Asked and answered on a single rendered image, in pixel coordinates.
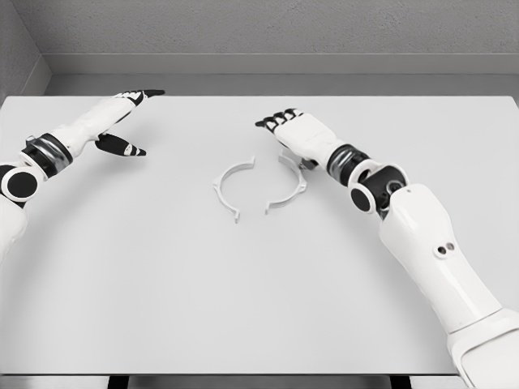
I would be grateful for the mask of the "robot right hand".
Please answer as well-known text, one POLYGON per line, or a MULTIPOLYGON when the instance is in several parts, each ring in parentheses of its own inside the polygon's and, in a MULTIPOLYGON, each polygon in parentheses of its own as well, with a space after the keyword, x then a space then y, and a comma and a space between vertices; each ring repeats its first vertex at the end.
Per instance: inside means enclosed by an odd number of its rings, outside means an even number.
POLYGON ((320 120, 295 108, 274 113, 255 125, 270 131, 280 144, 299 156, 304 169, 326 169, 332 154, 346 145, 320 120))

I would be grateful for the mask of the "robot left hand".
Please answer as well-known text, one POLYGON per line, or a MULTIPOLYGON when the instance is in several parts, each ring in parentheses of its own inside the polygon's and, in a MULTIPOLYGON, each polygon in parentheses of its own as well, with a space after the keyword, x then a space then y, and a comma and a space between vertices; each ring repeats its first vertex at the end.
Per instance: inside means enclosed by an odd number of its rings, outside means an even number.
POLYGON ((144 149, 109 134, 108 130, 148 98, 164 94, 162 89, 144 89, 121 92, 101 101, 73 123, 79 128, 72 131, 67 144, 69 153, 76 158, 87 143, 94 142, 99 150, 115 156, 146 156, 144 149))

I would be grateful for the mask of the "white pipe clamp half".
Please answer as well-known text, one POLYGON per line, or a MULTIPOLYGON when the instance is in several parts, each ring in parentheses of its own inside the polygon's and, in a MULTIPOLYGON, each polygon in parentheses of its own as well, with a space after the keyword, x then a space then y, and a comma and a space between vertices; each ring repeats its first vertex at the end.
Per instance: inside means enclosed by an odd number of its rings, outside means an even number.
POLYGON ((293 172, 297 180, 297 184, 295 188, 285 197, 278 200, 267 201, 264 210, 265 215, 267 215, 274 208, 280 208, 288 205, 289 203, 293 202, 299 195, 301 195, 307 190, 307 180, 304 178, 299 164, 296 163, 290 157, 284 155, 283 152, 279 153, 278 161, 281 162, 285 167, 288 167, 293 172))
POLYGON ((237 207, 232 201, 229 201, 226 194, 227 181, 236 173, 241 171, 250 170, 255 167, 255 156, 252 156, 248 160, 243 162, 234 163, 224 170, 223 173, 218 175, 212 182, 212 188, 214 189, 219 204, 232 216, 235 224, 238 224, 241 217, 240 208, 237 207))

